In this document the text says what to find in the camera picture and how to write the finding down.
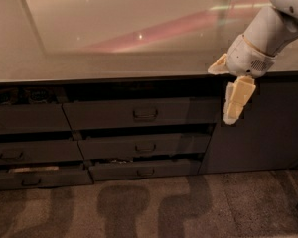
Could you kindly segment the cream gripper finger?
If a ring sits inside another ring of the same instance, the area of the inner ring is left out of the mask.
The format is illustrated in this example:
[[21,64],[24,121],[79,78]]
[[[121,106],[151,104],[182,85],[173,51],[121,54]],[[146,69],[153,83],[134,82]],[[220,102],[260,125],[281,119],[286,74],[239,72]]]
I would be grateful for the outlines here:
[[209,68],[208,73],[212,75],[220,75],[229,73],[226,65],[227,54],[221,55],[216,62],[214,62]]
[[223,120],[227,125],[236,123],[255,89],[255,80],[251,76],[239,76],[227,85],[223,108]]

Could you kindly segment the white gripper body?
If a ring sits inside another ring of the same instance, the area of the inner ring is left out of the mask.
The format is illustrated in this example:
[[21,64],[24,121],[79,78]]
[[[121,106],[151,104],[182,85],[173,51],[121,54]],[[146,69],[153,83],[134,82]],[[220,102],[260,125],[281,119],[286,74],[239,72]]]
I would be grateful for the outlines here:
[[276,58],[252,47],[243,35],[239,35],[227,51],[226,66],[235,76],[264,76],[275,64]]

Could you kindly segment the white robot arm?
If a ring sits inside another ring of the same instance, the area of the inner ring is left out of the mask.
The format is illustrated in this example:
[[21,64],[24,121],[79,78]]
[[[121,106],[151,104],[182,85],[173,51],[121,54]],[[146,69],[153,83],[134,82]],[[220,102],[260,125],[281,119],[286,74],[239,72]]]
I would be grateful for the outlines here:
[[269,0],[208,73],[231,74],[226,87],[223,120],[234,124],[253,95],[255,81],[276,63],[279,53],[298,39],[298,0]]

